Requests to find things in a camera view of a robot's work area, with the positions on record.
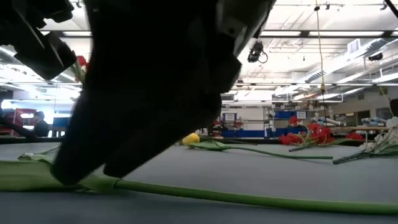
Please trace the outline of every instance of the gray table surface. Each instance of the gray table surface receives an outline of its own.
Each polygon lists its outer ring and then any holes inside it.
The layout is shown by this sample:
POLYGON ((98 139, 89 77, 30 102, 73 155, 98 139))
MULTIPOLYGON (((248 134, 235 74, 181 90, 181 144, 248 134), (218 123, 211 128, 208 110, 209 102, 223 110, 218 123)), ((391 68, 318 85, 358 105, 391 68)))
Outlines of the gray table surface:
MULTIPOLYGON (((14 160, 56 143, 0 145, 14 160)), ((288 146, 254 146, 289 153, 288 146)), ((295 154, 348 156, 356 147, 295 154)), ((398 159, 331 161, 283 159, 255 152, 208 152, 173 146, 126 179, 151 184, 318 200, 398 203, 398 159)), ((0 192, 0 223, 398 223, 398 217, 300 212, 129 192, 122 195, 0 192)))

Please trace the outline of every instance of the green leaf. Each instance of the green leaf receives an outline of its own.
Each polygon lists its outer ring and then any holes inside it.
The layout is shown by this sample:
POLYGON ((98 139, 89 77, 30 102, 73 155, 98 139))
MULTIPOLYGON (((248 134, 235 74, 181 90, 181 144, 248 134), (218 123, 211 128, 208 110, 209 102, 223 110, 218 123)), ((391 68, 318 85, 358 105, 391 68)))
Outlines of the green leaf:
POLYGON ((398 144, 392 143, 392 144, 386 144, 383 146, 377 146, 375 151, 377 153, 392 153, 392 152, 398 153, 398 144))
POLYGON ((64 186, 51 174, 52 161, 45 155, 25 153, 18 161, 0 161, 0 191, 94 190, 108 192, 120 179, 89 175, 79 184, 64 186))
POLYGON ((51 164, 40 161, 0 161, 0 190, 64 189, 52 177, 51 164))
POLYGON ((195 147, 198 149, 207 149, 209 151, 224 151, 227 149, 231 149, 231 146, 227 146, 221 142, 216 142, 216 141, 205 141, 205 142, 199 142, 199 143, 192 143, 189 144, 191 147, 195 147))

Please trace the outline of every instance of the green tulip stem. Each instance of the green tulip stem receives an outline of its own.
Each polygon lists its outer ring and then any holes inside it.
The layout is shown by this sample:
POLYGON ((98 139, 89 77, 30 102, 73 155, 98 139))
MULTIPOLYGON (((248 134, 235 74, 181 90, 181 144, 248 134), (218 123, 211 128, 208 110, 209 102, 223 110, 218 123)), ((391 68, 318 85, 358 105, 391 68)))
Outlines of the green tulip stem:
POLYGON ((273 153, 273 152, 267 152, 267 151, 262 151, 262 150, 257 150, 257 149, 251 149, 251 148, 246 148, 246 147, 232 147, 232 149, 242 149, 246 151, 252 151, 252 152, 258 152, 262 154, 267 154, 271 156, 278 156, 278 157, 283 157, 283 158, 289 158, 289 159, 333 159, 333 156, 293 156, 293 155, 285 155, 285 154, 278 154, 278 153, 273 153))
POLYGON ((265 197, 254 195, 240 195, 232 193, 214 192, 209 190, 188 189, 183 187, 169 187, 163 185, 145 184, 119 180, 115 189, 133 190, 150 194, 169 195, 185 198, 196 198, 218 202, 238 203, 261 207, 287 208, 311 212, 339 212, 357 213, 365 215, 397 215, 398 205, 382 203, 354 203, 330 202, 320 200, 300 200, 280 197, 265 197))

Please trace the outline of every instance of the fluorescent light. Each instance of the fluorescent light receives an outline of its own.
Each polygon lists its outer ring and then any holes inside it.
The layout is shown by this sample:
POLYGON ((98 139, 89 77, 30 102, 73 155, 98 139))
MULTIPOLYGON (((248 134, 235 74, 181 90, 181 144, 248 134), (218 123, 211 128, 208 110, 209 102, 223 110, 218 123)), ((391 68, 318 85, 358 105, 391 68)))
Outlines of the fluorescent light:
POLYGON ((391 75, 384 75, 384 76, 382 76, 380 78, 377 78, 377 79, 373 80, 372 82, 373 83, 386 82, 386 81, 389 81, 389 80, 394 80, 396 78, 398 78, 398 73, 394 73, 394 74, 391 74, 391 75))
POLYGON ((325 100, 325 103, 342 103, 342 100, 325 100))
POLYGON ((344 94, 345 94, 345 95, 352 94, 352 93, 355 93, 355 92, 357 92, 357 91, 359 91, 359 90, 363 90, 363 89, 364 89, 363 87, 362 87, 362 88, 356 88, 356 89, 347 91, 347 92, 345 92, 344 94))
MULTIPOLYGON (((379 36, 382 35, 383 31, 321 31, 319 32, 319 35, 329 37, 329 36, 356 36, 356 35, 361 35, 361 36, 379 36)), ((309 36, 318 36, 317 31, 310 32, 309 36)))
POLYGON ((67 74, 65 74, 63 72, 60 75, 65 77, 65 78, 67 78, 67 79, 69 79, 69 80, 71 80, 71 81, 74 81, 74 82, 76 81, 74 78, 72 78, 71 76, 69 76, 69 75, 67 75, 67 74))
POLYGON ((65 36, 91 36, 90 31, 64 31, 65 36))
POLYGON ((336 86, 373 86, 370 83, 338 83, 336 86))
POLYGON ((377 86, 398 86, 398 83, 379 83, 377 86))
POLYGON ((291 36, 296 37, 301 34, 300 31, 262 31, 261 35, 271 35, 271 36, 291 36))
POLYGON ((10 101, 4 100, 1 103, 1 108, 2 109, 16 109, 15 105, 13 105, 10 101))
POLYGON ((329 98, 336 97, 336 96, 338 96, 338 95, 339 95, 339 94, 337 94, 337 93, 325 94, 325 95, 323 95, 323 96, 318 96, 318 97, 316 97, 316 99, 317 99, 317 100, 329 99, 329 98))
POLYGON ((21 118, 33 118, 33 114, 24 113, 24 114, 21 114, 21 118))
POLYGON ((301 94, 301 95, 295 96, 294 100, 301 100, 302 98, 311 97, 311 96, 316 95, 316 94, 317 93, 301 94))
POLYGON ((14 56, 14 55, 16 54, 15 52, 12 52, 12 51, 10 51, 10 50, 5 49, 4 47, 0 47, 0 50, 1 50, 2 52, 4 52, 4 53, 10 55, 10 56, 14 56))
POLYGON ((349 77, 346 77, 346 78, 344 78, 342 80, 337 81, 337 83, 346 83, 346 82, 349 82, 349 81, 353 81, 354 79, 359 78, 361 76, 362 76, 362 74, 351 75, 349 77))

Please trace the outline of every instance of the black cable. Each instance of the black cable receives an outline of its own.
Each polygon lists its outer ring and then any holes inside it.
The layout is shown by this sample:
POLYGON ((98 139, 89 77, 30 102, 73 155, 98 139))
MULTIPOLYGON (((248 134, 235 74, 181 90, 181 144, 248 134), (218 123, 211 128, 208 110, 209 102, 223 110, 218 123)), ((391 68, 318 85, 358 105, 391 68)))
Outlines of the black cable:
POLYGON ((267 55, 267 53, 265 53, 264 51, 262 51, 262 53, 263 53, 264 55, 266 55, 267 59, 266 59, 265 62, 262 62, 262 61, 260 61, 260 58, 259 58, 258 62, 260 62, 260 63, 267 63, 267 62, 268 62, 268 55, 267 55))
POLYGON ((391 0, 384 0, 384 2, 388 5, 388 7, 390 7, 392 13, 394 13, 394 15, 396 15, 396 17, 398 18, 398 10, 395 7, 395 5, 391 2, 391 0))

